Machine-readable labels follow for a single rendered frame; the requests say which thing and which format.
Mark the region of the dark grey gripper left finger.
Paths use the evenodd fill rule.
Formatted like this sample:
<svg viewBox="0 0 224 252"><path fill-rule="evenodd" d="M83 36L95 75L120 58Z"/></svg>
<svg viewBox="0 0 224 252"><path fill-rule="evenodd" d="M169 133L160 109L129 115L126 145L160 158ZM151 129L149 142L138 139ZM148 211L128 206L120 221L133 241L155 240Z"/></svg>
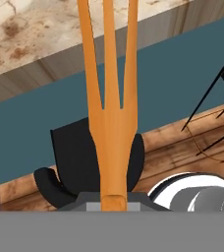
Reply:
<svg viewBox="0 0 224 252"><path fill-rule="evenodd" d="M61 208L63 212L99 212L100 193L82 192L74 203Z"/></svg>

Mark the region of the grey cylinder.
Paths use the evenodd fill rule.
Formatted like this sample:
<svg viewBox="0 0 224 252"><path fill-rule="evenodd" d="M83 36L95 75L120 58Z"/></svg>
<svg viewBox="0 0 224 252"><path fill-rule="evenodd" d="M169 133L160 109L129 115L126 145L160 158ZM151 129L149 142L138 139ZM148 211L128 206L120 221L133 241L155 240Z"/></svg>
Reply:
<svg viewBox="0 0 224 252"><path fill-rule="evenodd" d="M179 191L170 209L177 212L224 212L224 187L194 187Z"/></svg>

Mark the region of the blue kitchen island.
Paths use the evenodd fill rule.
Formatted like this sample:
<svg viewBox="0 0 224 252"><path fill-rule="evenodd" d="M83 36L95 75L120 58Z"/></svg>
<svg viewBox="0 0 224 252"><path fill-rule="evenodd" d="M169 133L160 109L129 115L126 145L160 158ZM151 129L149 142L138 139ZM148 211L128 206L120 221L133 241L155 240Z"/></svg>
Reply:
<svg viewBox="0 0 224 252"><path fill-rule="evenodd" d="M140 0L139 129L190 115L224 65L224 0ZM50 131L86 117L76 0L0 25L0 184L53 163Z"/></svg>

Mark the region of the white and black round thing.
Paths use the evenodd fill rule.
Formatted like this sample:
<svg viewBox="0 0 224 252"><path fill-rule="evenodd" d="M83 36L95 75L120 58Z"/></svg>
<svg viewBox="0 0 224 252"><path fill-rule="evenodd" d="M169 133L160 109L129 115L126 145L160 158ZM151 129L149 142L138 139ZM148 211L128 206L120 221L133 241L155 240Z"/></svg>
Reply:
<svg viewBox="0 0 224 252"><path fill-rule="evenodd" d="M179 191L186 188L212 186L224 187L224 178L213 173L182 172L161 180L147 195L153 203L171 210L171 201Z"/></svg>

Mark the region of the orange wooden fork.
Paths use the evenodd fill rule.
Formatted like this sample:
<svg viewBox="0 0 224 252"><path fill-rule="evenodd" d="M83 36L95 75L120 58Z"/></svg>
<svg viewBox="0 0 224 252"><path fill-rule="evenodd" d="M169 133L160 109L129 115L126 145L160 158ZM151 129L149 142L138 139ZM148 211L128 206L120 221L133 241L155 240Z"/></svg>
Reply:
<svg viewBox="0 0 224 252"><path fill-rule="evenodd" d="M89 131L95 143L103 212L128 208L127 172L138 129L138 0L129 0L124 92L119 93L113 0L103 0L104 89L98 84L88 0L78 0L83 37Z"/></svg>

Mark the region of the black chair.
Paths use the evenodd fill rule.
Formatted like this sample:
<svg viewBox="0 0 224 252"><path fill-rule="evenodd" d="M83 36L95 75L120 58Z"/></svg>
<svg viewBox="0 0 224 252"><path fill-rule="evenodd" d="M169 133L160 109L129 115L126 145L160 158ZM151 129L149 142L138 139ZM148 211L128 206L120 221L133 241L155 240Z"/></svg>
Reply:
<svg viewBox="0 0 224 252"><path fill-rule="evenodd" d="M135 128L84 118L52 130L51 140L56 167L33 173L46 201L61 209L82 192L99 192L102 210L127 209L144 164L143 138Z"/></svg>

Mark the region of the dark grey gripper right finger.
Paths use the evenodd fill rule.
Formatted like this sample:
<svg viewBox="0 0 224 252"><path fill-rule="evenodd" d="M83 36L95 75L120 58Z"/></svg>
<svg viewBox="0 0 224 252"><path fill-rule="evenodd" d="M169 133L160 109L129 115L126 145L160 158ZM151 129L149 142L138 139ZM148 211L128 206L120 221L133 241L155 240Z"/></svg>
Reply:
<svg viewBox="0 0 224 252"><path fill-rule="evenodd" d="M145 193L128 193L128 211L129 212L169 212L156 203L153 203Z"/></svg>

